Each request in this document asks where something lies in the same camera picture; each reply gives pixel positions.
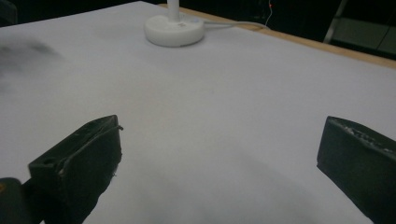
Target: table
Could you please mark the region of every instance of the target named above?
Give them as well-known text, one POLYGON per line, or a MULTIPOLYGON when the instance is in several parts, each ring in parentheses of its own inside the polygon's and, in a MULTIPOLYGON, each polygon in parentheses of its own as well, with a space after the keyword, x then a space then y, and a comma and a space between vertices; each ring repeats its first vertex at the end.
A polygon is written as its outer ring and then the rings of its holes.
POLYGON ((150 44, 144 2, 0 29, 0 176, 117 114, 85 223, 371 223, 316 167, 327 116, 396 139, 396 70, 240 28, 150 44))

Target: white cable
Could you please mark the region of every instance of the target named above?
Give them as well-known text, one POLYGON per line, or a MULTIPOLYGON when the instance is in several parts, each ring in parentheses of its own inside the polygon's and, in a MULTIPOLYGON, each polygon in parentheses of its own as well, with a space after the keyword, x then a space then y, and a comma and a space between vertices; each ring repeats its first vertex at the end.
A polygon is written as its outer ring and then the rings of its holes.
POLYGON ((270 15, 267 18, 267 21, 265 22, 265 26, 267 26, 268 21, 270 20, 271 16, 272 16, 272 6, 271 6, 271 0, 268 0, 268 7, 270 8, 270 15))
POLYGON ((268 26, 263 25, 258 22, 253 21, 204 21, 204 24, 208 25, 227 25, 227 26, 236 26, 236 25, 254 25, 263 29, 271 30, 268 26))

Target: black object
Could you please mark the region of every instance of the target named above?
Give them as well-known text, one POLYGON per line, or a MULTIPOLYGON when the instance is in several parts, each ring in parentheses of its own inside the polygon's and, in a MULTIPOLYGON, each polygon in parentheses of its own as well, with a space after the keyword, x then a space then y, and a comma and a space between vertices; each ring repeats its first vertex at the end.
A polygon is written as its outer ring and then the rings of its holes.
POLYGON ((117 116, 93 120, 32 161, 25 184, 0 179, 0 223, 82 223, 120 163, 119 129, 117 116))
POLYGON ((365 126, 328 117, 318 168, 374 223, 396 223, 396 142, 365 126))

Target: round white base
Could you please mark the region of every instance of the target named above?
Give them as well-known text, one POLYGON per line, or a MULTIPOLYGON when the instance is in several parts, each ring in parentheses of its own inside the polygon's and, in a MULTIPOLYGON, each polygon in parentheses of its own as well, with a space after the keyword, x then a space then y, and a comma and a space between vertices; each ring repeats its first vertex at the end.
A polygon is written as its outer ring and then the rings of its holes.
POLYGON ((164 47, 181 47, 200 41, 204 37, 204 22, 180 14, 180 21, 169 21, 165 16, 155 16, 145 23, 148 41, 164 47))

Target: white lamp base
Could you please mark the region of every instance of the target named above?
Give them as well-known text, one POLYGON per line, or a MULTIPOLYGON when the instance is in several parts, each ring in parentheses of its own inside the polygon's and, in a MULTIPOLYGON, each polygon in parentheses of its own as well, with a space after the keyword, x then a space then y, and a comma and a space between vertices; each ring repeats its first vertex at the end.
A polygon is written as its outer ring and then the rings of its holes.
POLYGON ((148 41, 164 47, 182 47, 196 43, 204 37, 204 33, 204 22, 185 14, 180 14, 180 21, 170 21, 160 15, 145 23, 148 41))

